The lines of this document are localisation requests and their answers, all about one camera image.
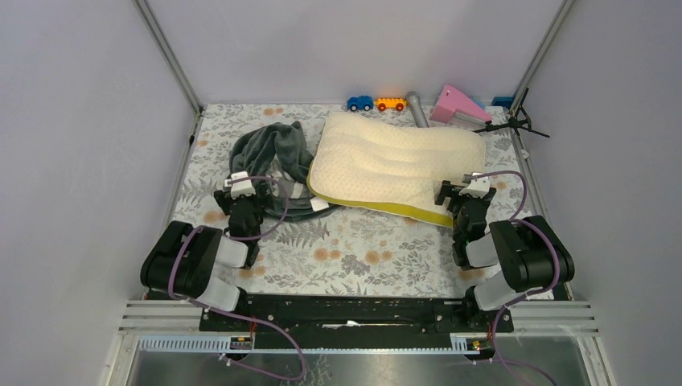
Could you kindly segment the zebra and grey pillowcase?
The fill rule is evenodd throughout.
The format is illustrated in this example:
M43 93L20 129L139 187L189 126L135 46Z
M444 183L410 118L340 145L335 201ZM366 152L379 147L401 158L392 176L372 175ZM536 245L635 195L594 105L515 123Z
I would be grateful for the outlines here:
M256 182L273 189L271 196L265 199L265 213L273 218L280 217L285 198L288 198L285 221L301 222L328 216L339 208L329 203L322 209L313 209L311 200L315 195L306 184L313 160L301 122L277 122L241 136L230 151L229 170L282 182L282 189L276 183Z

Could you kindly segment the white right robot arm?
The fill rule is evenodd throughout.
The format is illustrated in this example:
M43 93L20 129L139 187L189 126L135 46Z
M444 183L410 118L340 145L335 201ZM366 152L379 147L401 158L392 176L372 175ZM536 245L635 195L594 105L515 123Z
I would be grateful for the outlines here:
M572 281L573 258L543 216L487 222L496 190L442 181L435 203L453 215L453 258L463 270L499 266L485 282L471 286L462 303L465 327L481 331L493 310L522 294L540 294Z

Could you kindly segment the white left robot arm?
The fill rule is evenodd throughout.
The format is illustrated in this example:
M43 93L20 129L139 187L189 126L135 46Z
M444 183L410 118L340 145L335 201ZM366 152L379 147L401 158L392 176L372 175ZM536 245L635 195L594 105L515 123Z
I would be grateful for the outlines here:
M243 291L213 273L215 265L246 269L253 265L263 237L261 225L269 184L263 178L239 179L214 192L227 212L228 226L213 228L171 221L144 260L140 281L170 298L185 298L219 310L219 320L232 331L249 322Z

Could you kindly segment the white and yellow pillow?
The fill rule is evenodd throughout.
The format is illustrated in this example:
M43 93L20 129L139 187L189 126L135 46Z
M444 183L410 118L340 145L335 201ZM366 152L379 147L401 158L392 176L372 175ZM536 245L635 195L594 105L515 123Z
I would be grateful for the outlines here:
M308 188L329 203L362 207L449 228L435 199L442 181L483 172L484 139L467 129L400 127L332 113L310 164Z

